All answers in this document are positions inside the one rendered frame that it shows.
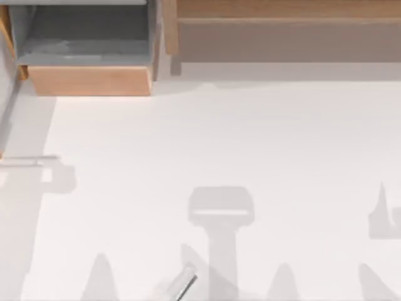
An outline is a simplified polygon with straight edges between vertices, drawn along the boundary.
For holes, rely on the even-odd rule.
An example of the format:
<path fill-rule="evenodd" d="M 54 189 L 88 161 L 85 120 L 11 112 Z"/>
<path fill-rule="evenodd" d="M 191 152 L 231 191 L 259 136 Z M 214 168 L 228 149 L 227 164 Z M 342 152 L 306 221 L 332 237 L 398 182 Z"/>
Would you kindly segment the wooden open shelf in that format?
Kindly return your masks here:
<path fill-rule="evenodd" d="M 161 0 L 182 63 L 401 63 L 401 0 Z"/>

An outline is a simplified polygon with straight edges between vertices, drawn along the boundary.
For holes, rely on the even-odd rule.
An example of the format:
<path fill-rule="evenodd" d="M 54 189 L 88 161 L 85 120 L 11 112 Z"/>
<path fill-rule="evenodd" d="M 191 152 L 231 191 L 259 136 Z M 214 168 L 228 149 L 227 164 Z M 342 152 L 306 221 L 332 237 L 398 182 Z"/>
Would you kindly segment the grey pierced drawer inside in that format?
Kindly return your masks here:
<path fill-rule="evenodd" d="M 150 66 L 157 0 L 0 0 L 19 78 L 29 66 Z"/>

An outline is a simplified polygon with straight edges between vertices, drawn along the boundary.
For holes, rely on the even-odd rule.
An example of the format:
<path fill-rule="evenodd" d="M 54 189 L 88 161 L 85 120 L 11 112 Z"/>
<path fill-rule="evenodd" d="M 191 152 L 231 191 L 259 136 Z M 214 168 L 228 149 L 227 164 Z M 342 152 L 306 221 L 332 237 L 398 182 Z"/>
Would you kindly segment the pale wooden drawer front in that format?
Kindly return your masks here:
<path fill-rule="evenodd" d="M 149 66 L 29 66 L 41 96 L 149 96 L 154 80 Z"/>

